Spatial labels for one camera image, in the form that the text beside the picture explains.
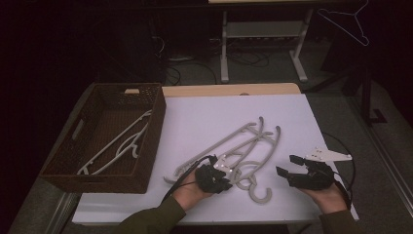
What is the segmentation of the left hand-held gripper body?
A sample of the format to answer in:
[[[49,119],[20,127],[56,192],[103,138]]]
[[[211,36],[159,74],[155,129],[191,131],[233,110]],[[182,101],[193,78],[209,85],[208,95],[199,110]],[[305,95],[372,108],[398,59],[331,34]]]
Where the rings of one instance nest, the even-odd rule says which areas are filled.
[[[201,165],[195,171],[196,182],[205,193],[219,193],[219,183],[229,182],[226,173],[218,170],[215,164]]]

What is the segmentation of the white metal desk frame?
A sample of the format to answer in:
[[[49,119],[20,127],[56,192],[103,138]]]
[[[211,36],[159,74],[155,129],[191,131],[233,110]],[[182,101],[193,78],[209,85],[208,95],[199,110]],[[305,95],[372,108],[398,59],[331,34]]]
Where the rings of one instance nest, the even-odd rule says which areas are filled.
[[[209,4],[246,4],[246,3],[276,3],[276,2],[297,2],[298,0],[208,0]],[[228,39],[243,38],[297,38],[298,42],[294,50],[289,51],[291,62],[300,82],[306,83],[308,77],[300,60],[300,53],[310,27],[314,9],[309,8],[305,16],[300,20],[286,19],[243,19],[233,21],[228,17],[228,11],[222,13],[222,33],[221,33],[221,81],[228,83]]]

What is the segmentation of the metal rail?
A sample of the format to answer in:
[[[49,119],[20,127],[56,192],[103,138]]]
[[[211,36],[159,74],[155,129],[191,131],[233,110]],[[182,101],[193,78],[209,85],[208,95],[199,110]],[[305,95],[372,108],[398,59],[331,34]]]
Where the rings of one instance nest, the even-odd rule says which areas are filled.
[[[69,218],[73,215],[80,195],[63,193],[56,205],[56,209],[46,228],[45,234],[61,234]]]
[[[390,120],[386,119],[377,108],[368,111],[368,116],[364,117],[361,112],[361,105],[355,97],[348,97],[347,103],[356,115],[357,122],[360,124],[362,131],[367,135],[367,138],[377,151],[377,156],[384,167],[384,171],[405,209],[413,217],[413,189],[408,185],[408,182],[394,162],[392,154],[386,146],[387,141],[383,140],[377,132],[378,127],[389,127],[391,125]]]

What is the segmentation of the brown woven basket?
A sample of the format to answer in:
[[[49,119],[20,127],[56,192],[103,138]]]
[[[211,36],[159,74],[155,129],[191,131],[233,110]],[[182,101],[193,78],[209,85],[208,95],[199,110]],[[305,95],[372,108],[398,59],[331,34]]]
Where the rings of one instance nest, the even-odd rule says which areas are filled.
[[[40,177],[65,192],[144,194],[156,159],[166,107],[162,86],[157,83],[93,85]],[[137,159],[128,152],[99,175],[77,174],[101,148],[148,110],[152,115],[129,130],[89,170],[93,172],[106,164],[127,137],[149,123],[138,141]]]

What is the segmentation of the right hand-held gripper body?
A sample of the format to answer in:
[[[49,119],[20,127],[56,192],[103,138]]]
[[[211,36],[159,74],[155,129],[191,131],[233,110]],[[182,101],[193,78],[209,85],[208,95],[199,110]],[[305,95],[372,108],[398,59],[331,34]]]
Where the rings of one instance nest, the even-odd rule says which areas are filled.
[[[335,181],[334,172],[327,162],[344,162],[353,159],[351,154],[343,154],[324,148],[315,148],[306,156],[304,165],[307,169],[305,174],[290,173],[287,181],[290,186],[309,189],[323,190],[331,186]]]

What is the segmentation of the person's left hand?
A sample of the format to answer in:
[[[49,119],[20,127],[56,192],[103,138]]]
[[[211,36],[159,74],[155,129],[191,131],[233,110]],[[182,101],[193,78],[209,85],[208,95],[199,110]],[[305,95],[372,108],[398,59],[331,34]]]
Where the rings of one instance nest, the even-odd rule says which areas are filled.
[[[210,196],[211,193],[205,193],[199,187],[194,172],[186,176],[182,184],[172,193],[172,197],[185,212],[191,210],[202,200]]]

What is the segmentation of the black metal stand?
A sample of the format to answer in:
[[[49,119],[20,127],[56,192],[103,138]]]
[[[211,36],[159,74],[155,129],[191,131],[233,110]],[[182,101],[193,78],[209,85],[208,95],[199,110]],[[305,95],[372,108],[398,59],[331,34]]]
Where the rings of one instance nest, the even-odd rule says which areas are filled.
[[[361,90],[360,115],[363,121],[368,126],[386,123],[387,120],[378,109],[371,109],[371,65],[368,46],[362,46],[355,39],[337,33],[321,66],[322,70],[332,72],[332,75],[314,87],[304,90],[304,93],[319,92],[346,78],[341,92],[346,97],[353,97]]]

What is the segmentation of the person's right hand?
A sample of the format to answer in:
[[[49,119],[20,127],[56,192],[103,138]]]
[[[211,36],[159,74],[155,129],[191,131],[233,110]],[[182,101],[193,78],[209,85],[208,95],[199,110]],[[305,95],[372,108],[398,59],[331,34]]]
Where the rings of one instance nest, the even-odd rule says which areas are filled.
[[[323,190],[302,189],[302,192],[309,195],[325,215],[347,209],[344,197],[335,184]]]

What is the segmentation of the grey plastic clothes hanger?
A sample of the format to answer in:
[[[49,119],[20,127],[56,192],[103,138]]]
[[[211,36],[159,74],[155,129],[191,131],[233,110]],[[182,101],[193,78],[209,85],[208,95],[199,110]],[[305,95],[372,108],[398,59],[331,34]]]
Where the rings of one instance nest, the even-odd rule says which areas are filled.
[[[208,155],[215,155],[214,152],[220,146],[226,144],[227,142],[231,141],[234,137],[239,134],[243,133],[250,133],[252,134],[251,138],[246,139],[243,142],[235,144],[232,148],[222,152],[221,154],[215,155],[218,161],[215,163],[215,167],[226,173],[226,177],[230,180],[230,165],[239,159],[238,154],[245,153],[246,150],[251,146],[252,141],[257,139],[255,133],[252,130],[256,130],[260,133],[264,131],[264,118],[259,117],[259,128],[256,129],[256,123],[246,123],[245,125],[241,126],[240,128],[236,129],[234,132],[230,133],[228,136],[222,138],[217,143],[213,144],[212,146],[208,147],[206,150],[202,151],[198,155],[194,156],[193,158],[189,159],[188,161],[184,162],[182,165],[178,166],[172,177],[164,177],[164,181],[169,184],[174,184],[183,179],[183,177],[187,174],[190,174],[194,171],[205,159],[207,159]]]
[[[152,115],[152,111],[148,110],[134,120],[128,127],[123,129],[117,136],[115,136],[111,141],[109,141],[103,148],[101,148],[89,161],[87,161],[77,172],[78,175],[85,176],[96,176],[106,171],[110,166],[120,160],[128,152],[131,153],[133,159],[139,157],[138,154],[138,141],[143,138],[149,123],[146,123],[141,130],[127,137],[117,148],[114,153],[114,157],[110,159],[106,164],[96,169],[93,172],[90,172],[89,167],[94,163],[96,159],[102,156],[113,144],[119,141],[129,130],[135,127],[138,123],[142,122],[145,118],[149,118]]]
[[[251,146],[246,150],[245,153],[238,154],[239,159],[230,165],[230,183],[232,185],[236,185],[243,191],[247,191],[249,198],[253,202],[257,204],[266,204],[272,199],[272,189],[267,188],[265,191],[265,196],[262,198],[258,197],[255,194],[255,189],[258,185],[255,174],[259,170],[261,170],[267,164],[267,162],[273,157],[280,142],[282,129],[280,126],[276,126],[275,137],[272,137],[271,132],[260,133],[256,130],[252,130],[252,132],[256,134],[257,139],[254,139],[252,141]],[[261,139],[270,144],[269,152],[263,159],[259,161],[246,160],[246,157],[249,155],[249,153],[254,149],[256,144]]]

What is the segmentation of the white table mat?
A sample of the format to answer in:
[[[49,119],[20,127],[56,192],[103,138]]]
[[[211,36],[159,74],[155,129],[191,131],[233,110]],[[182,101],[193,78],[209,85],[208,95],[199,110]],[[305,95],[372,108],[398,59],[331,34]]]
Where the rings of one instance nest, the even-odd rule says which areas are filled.
[[[263,205],[253,202],[238,187],[204,199],[182,219],[184,225],[291,223],[319,219],[313,200],[288,185],[276,169],[303,174],[305,168],[290,163],[292,155],[304,157],[325,146],[314,113],[303,95],[264,95],[233,97],[170,97],[154,169],[144,194],[85,194],[73,220],[77,224],[117,224],[129,215],[156,207],[169,190],[164,181],[175,169],[195,155],[220,155],[250,138],[238,132],[247,123],[263,126],[280,139],[276,148],[261,140],[250,159],[265,158],[257,172],[255,193],[272,199]],[[214,148],[213,144],[230,133],[236,137]]]

